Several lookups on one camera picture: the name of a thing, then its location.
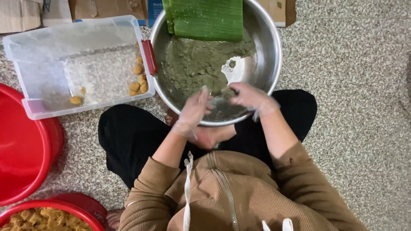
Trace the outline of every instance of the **woman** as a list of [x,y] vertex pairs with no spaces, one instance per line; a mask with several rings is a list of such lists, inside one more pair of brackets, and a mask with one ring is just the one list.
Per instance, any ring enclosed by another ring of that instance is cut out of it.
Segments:
[[[246,83],[229,87],[239,93],[230,103],[255,109],[259,123],[248,118],[225,127],[197,127],[210,113],[207,89],[188,99],[177,121],[166,116],[172,127],[129,105],[102,114],[99,141],[107,168],[131,188],[125,209],[108,216],[110,226],[121,231],[366,230],[301,144],[316,115],[314,97],[303,90],[270,97]],[[207,151],[216,143],[221,151]]]

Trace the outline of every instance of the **clear plastic container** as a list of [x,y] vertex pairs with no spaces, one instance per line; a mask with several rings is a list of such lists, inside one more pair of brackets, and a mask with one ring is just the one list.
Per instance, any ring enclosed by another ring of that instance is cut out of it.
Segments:
[[[152,47],[142,39],[137,19],[127,15],[9,35],[3,44],[16,69],[27,116],[38,120],[153,96]],[[129,96],[129,84],[138,82],[133,66],[139,52],[149,88]],[[79,106],[69,100],[76,95],[83,98]]]

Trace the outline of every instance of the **stainless steel bowl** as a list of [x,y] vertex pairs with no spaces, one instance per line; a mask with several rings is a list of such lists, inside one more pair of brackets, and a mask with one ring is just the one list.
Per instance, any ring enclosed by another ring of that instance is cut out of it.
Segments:
[[[241,65],[237,64],[236,70],[227,77],[229,82],[248,82],[270,95],[279,79],[282,63],[281,41],[277,27],[270,15],[255,0],[243,0],[243,25],[255,42],[256,54],[242,59]],[[159,73],[154,77],[154,86],[164,102],[179,115],[187,98],[175,89],[163,68],[171,36],[163,11],[154,23],[150,35],[159,69]],[[205,116],[200,124],[211,127],[226,126],[240,122],[249,115],[245,108],[231,106],[225,100],[217,99],[216,108],[210,115]]]

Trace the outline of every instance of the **brown sweater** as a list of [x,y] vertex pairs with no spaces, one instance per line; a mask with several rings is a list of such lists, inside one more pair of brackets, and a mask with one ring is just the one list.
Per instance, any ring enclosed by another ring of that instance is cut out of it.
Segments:
[[[290,218],[295,231],[363,231],[301,143],[274,163],[215,151],[194,161],[190,230],[282,230]],[[120,231],[183,230],[187,171],[149,159],[134,182],[121,216]]]

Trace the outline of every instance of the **gloved hand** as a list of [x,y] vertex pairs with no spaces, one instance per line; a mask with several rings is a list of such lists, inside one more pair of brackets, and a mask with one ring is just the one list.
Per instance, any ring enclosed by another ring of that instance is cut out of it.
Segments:
[[263,117],[280,108],[273,97],[247,83],[231,83],[229,88],[238,92],[238,96],[231,97],[229,102],[234,105],[244,106],[249,111],[255,111],[253,116],[254,121],[256,121],[258,117]]
[[203,86],[200,92],[187,100],[171,130],[187,139],[197,139],[194,128],[199,125],[204,115],[211,113],[209,109],[212,109],[212,105],[208,104],[210,99],[212,99],[210,91],[207,89],[207,86]]

